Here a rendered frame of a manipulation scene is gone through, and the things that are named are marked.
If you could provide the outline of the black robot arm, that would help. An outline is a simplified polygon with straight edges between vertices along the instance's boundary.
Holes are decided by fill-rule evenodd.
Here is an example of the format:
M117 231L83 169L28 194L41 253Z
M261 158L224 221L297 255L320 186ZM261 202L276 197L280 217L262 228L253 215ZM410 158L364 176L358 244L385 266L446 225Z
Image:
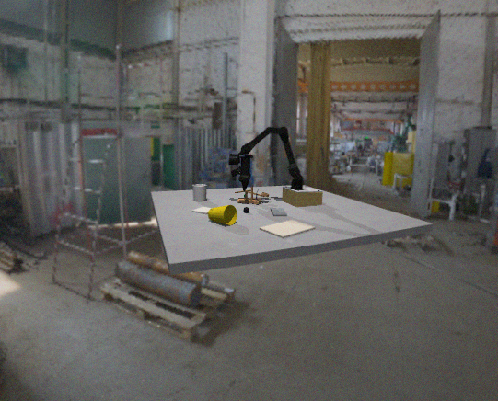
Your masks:
M287 153L287 157L289 160L290 166L288 167L289 169L289 174L291 174L294 179L292 181L292 186L290 189L294 190L304 190L303 185L304 185L304 177L301 175L301 172L295 162L294 154L292 151L292 147L289 141L289 132L286 129L286 127L282 128L271 128L268 127L264 132L261 132L257 137L255 137L252 141L244 144L241 147L241 151L238 153L238 155L235 154L229 154L229 159L228 163L230 165L238 165L240 163L240 157L241 157L241 165L242 166L250 166L250 159L253 158L253 156L246 155L248 154L253 147L260 142L264 137L266 137L269 133L274 133L274 134L279 134L284 142L284 148ZM245 156L240 156L240 155L245 155ZM232 176L236 176L238 174L241 174L241 168L234 169L231 171ZM242 175L242 174L241 174Z

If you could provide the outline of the white flat square plate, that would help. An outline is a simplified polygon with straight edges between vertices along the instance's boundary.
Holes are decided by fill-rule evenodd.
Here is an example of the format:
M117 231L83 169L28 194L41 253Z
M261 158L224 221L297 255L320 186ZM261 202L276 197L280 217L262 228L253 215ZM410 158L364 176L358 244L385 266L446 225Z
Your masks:
M193 210L193 212L208 214L210 209L212 209L212 208L201 207L201 208Z

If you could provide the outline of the yellow cup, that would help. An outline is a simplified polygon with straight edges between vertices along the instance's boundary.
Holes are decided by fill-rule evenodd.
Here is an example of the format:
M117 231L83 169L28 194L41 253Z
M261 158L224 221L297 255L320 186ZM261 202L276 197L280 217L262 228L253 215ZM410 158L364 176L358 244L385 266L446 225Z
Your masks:
M233 225L237 219L237 210L233 205L212 208L208 212L211 221L226 225Z

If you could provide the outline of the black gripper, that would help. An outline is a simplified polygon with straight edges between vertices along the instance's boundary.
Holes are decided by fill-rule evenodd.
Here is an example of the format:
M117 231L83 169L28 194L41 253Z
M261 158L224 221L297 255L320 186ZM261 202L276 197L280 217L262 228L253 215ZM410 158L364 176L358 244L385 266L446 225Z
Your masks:
M242 183L243 191L245 191L250 180L250 166L241 166L240 168L242 175L240 174L239 181Z

